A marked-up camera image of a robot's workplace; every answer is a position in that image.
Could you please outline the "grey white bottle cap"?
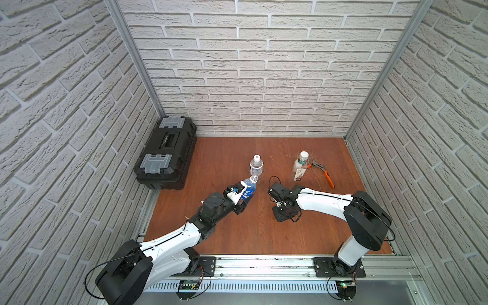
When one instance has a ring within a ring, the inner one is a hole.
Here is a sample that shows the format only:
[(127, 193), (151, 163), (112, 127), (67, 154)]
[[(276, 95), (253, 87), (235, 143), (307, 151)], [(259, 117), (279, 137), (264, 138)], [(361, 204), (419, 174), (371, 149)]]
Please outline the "grey white bottle cap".
[(301, 151), (300, 152), (300, 155), (299, 155), (299, 159), (302, 160), (302, 161), (307, 161), (308, 158), (309, 158), (309, 153), (306, 152), (306, 151)]

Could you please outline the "clear labelled bottle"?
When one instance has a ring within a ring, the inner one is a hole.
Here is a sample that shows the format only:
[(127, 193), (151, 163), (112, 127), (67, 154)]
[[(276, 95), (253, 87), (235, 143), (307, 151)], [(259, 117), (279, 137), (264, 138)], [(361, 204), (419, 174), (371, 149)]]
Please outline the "clear labelled bottle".
[(263, 173), (263, 160), (260, 155), (254, 155), (250, 162), (250, 175), (258, 180)]

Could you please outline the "clear bottle blue label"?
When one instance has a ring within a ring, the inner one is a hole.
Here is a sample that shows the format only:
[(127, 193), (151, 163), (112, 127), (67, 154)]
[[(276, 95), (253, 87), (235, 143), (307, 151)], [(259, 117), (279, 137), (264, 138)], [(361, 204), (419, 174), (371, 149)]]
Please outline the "clear bottle blue label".
[(253, 175), (253, 176), (249, 177), (248, 179), (244, 180), (244, 183), (246, 184), (247, 188), (241, 196), (242, 200), (247, 200), (254, 195), (256, 188), (257, 188), (258, 179), (259, 179), (258, 176)]

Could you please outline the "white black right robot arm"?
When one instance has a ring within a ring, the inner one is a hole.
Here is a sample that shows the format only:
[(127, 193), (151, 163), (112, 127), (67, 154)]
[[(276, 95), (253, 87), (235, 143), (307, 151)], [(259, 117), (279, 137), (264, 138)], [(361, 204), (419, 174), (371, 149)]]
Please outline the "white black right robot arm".
[(337, 217), (347, 222), (352, 235), (334, 254), (331, 267), (339, 275), (348, 275), (369, 251), (378, 251), (386, 241), (392, 219), (366, 192), (332, 194), (303, 186), (288, 189), (276, 182), (268, 194), (276, 203), (273, 213), (278, 222), (298, 221), (309, 210)]

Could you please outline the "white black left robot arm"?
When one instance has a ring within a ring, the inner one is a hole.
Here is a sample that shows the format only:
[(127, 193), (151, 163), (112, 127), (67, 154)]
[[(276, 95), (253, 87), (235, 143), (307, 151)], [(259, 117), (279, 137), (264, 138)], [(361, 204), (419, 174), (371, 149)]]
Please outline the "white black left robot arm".
[(194, 272), (199, 259), (194, 246), (208, 239), (228, 214), (242, 213), (250, 201), (236, 193), (212, 193), (179, 229), (143, 243), (125, 242), (102, 264), (95, 286), (108, 304), (134, 304), (155, 283)]

